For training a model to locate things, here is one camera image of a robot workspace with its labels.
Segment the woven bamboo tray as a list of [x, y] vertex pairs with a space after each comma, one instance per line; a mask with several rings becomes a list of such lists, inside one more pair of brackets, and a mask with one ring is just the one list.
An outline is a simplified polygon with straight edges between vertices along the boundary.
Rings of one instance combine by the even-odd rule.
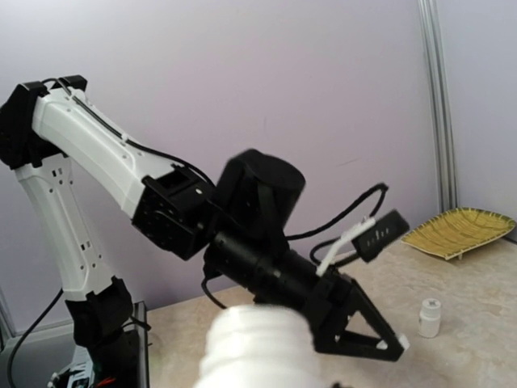
[[418, 251], [448, 261], [506, 236], [515, 227], [514, 219], [500, 213], [456, 208], [423, 222], [401, 241]]

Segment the aluminium left corner post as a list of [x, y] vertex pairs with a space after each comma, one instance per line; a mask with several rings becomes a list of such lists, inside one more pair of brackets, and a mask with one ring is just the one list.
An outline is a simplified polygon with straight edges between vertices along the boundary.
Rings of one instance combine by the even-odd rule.
[[419, 0], [418, 8], [434, 125], [439, 207], [444, 212], [459, 204], [448, 83], [437, 2]]

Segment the small white bottle cap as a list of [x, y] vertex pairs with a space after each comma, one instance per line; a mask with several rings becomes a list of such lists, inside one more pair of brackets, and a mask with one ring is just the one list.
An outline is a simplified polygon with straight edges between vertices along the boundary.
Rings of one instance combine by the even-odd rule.
[[404, 352], [409, 349], [410, 342], [409, 342], [408, 338], [404, 334], [400, 334], [397, 337], [397, 340], [398, 340], [399, 344], [401, 345], [401, 347], [403, 348]]

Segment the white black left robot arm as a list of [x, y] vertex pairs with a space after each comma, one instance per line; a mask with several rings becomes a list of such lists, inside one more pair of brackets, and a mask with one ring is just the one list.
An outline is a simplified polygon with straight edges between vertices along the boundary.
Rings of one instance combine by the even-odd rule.
[[245, 150], [212, 182], [189, 162], [145, 147], [86, 97], [79, 76], [21, 83], [1, 108], [1, 160], [17, 176], [53, 248], [74, 340], [101, 369], [132, 358], [124, 324], [132, 299], [106, 265], [72, 190], [88, 172], [158, 248], [204, 256], [207, 278], [227, 276], [257, 303], [305, 317], [318, 352], [396, 361], [408, 348], [333, 255], [313, 264], [284, 227], [305, 177], [283, 159]]

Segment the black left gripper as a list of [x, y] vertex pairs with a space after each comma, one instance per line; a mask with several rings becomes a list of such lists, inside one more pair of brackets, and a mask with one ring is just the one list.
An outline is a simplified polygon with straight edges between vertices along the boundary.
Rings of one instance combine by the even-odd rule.
[[317, 352], [377, 361], [398, 361], [405, 353], [400, 335], [382, 316], [357, 281], [336, 270], [310, 273], [310, 315]]

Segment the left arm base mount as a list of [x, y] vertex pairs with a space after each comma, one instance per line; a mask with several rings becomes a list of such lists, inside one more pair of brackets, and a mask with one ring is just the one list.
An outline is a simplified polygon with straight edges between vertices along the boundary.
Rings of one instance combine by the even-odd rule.
[[149, 331], [144, 302], [114, 336], [91, 348], [77, 346], [72, 361], [48, 387], [149, 387]]

